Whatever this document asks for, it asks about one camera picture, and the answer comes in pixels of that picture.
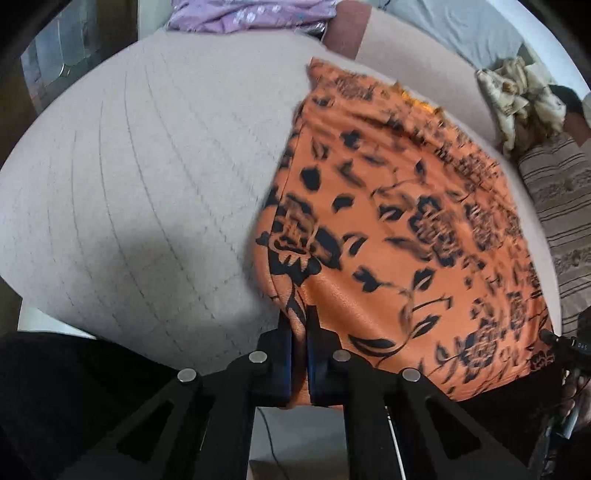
cable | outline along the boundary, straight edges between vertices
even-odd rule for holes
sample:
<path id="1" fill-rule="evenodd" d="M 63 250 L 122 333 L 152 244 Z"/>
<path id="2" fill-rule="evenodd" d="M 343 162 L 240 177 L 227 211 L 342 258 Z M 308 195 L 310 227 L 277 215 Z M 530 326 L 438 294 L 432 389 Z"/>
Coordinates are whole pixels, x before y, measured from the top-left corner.
<path id="1" fill-rule="evenodd" d="M 261 417 L 262 417 L 263 421 L 265 422 L 265 427 L 267 428 L 267 436 L 269 437 L 269 445 L 271 447 L 271 455 L 273 455 L 273 460 L 275 460 L 275 463 L 277 464 L 277 468 L 279 470 L 281 470 L 281 473 L 285 477 L 285 480 L 291 480 L 290 476 L 287 475 L 287 472 L 283 468 L 282 464 L 279 463 L 279 460 L 277 460 L 277 456 L 275 455 L 275 449 L 273 448 L 273 440 L 271 440 L 271 431 L 269 430 L 269 423 L 267 422 L 267 417 L 265 417 L 265 412 L 263 412 L 261 407 L 257 407 L 256 409 L 261 414 Z"/>

striped fabric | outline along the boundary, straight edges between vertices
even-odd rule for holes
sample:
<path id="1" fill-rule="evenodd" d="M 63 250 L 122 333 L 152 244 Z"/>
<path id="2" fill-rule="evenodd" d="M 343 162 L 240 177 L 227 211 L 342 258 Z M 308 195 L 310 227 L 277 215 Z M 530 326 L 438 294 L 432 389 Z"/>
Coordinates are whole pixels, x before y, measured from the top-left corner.
<path id="1" fill-rule="evenodd" d="M 566 133 L 519 160 L 554 261 L 563 335 L 574 336 L 591 306 L 591 140 L 579 147 Z"/>

metal screw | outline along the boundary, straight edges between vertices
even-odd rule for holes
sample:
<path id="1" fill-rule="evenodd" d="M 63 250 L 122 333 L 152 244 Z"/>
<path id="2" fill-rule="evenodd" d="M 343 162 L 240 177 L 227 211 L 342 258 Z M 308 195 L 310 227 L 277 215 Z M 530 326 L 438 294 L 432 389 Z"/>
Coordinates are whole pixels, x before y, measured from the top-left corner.
<path id="1" fill-rule="evenodd" d="M 351 360 L 351 354 L 347 350 L 335 350 L 333 358 L 337 362 L 348 362 Z"/>
<path id="2" fill-rule="evenodd" d="M 405 368 L 402 370 L 402 378 L 407 382 L 418 382 L 421 378 L 421 372 L 416 368 Z"/>
<path id="3" fill-rule="evenodd" d="M 267 354 L 262 350 L 255 350 L 248 355 L 248 359 L 254 364 L 263 364 L 267 361 Z"/>
<path id="4" fill-rule="evenodd" d="M 177 378 L 182 383 L 192 382 L 197 378 L 197 372 L 192 368 L 183 368 L 178 374 Z"/>

gray bedsheet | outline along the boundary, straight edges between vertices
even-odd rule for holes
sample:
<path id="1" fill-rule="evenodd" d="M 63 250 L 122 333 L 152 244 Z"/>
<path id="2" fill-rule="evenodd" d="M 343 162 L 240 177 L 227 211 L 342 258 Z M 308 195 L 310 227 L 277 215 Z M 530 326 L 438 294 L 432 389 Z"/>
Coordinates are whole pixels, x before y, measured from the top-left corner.
<path id="1" fill-rule="evenodd" d="M 523 38 L 486 0 L 368 0 L 431 35 L 475 68 L 513 58 Z"/>

purple cloth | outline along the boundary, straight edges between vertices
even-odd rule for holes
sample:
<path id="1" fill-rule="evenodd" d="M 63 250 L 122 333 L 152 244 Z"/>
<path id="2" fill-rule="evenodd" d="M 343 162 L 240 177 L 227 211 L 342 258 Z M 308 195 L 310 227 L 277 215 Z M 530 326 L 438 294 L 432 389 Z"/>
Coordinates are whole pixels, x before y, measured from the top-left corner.
<path id="1" fill-rule="evenodd" d="M 335 0 L 173 0 L 171 30 L 231 33 L 249 28 L 290 28 L 328 20 Z"/>

